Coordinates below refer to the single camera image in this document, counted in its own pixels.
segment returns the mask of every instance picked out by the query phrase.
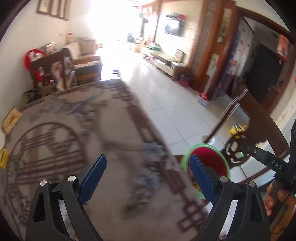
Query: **white tiled floor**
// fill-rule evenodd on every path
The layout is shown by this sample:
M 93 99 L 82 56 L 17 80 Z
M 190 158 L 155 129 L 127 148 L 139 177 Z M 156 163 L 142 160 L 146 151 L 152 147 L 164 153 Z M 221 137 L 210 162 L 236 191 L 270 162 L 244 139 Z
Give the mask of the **white tiled floor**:
M 122 79 L 138 96 L 143 108 L 162 133 L 173 155 L 186 154 L 190 147 L 202 143 L 202 136 L 211 132 L 224 108 L 231 101 L 227 98 L 219 98 L 211 101 L 208 107 L 201 106 L 196 101 L 197 92 L 173 82 L 144 60 L 141 54 L 124 52 L 124 59 L 116 63 L 118 67 L 114 67 L 113 62 L 108 63 L 108 59 L 113 58 L 112 55 L 108 54 L 105 58 L 107 63 L 104 64 L 105 71 L 102 72 L 102 78 L 109 78 L 104 76 L 108 69 L 121 71 Z M 237 110 L 219 130 L 213 146 L 221 150 L 231 136 L 230 128 L 235 123 L 248 124 L 248 120 L 249 118 L 241 109 Z M 232 181 L 239 182 L 245 178 L 240 167 L 231 170 Z M 224 231 L 228 232 L 230 228 L 235 206 L 235 203 L 231 205 L 222 229 Z

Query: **blue gripper pad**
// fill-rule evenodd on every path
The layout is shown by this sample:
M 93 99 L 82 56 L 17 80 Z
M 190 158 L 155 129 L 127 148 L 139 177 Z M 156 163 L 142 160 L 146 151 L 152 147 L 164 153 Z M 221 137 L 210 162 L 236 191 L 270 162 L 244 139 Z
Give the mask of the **blue gripper pad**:
M 86 177 L 80 185 L 80 195 L 78 200 L 81 204 L 89 201 L 96 189 L 101 177 L 107 168 L 107 159 L 103 154 L 99 157 L 96 163 L 92 166 Z
M 215 194 L 215 184 L 205 170 L 202 162 L 197 156 L 192 155 L 189 159 L 190 170 L 193 173 L 196 182 L 198 183 L 206 200 L 214 205 L 218 198 Z

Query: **person's arm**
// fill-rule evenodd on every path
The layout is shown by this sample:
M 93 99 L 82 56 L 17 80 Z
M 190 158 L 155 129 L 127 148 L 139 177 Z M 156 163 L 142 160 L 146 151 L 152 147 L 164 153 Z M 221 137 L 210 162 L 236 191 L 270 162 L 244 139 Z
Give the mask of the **person's arm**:
M 271 215 L 272 209 L 274 207 L 274 200 L 271 197 L 272 188 L 273 188 L 273 186 L 272 186 L 272 184 L 270 184 L 267 188 L 267 196 L 264 200 L 264 205 L 265 205 L 267 216 Z M 284 202 L 286 200 L 286 198 L 288 198 L 286 201 L 287 210 L 285 211 L 279 224 L 275 227 L 275 229 L 271 233 L 271 241 L 275 241 L 281 236 L 281 234 L 283 233 L 285 228 L 288 226 L 288 224 L 290 223 L 291 219 L 293 218 L 293 216 L 295 214 L 296 198 L 293 195 L 291 195 L 289 197 L 288 196 L 289 196 L 289 192 L 287 190 L 283 190 L 283 189 L 279 190 L 279 192 L 278 192 L 279 201 Z

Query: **television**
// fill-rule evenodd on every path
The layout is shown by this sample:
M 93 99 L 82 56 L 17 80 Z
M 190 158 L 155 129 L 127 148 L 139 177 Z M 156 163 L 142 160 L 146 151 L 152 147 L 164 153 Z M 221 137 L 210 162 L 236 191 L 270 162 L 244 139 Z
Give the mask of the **television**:
M 167 17 L 165 33 L 181 36 L 183 30 L 183 21 L 177 18 Z

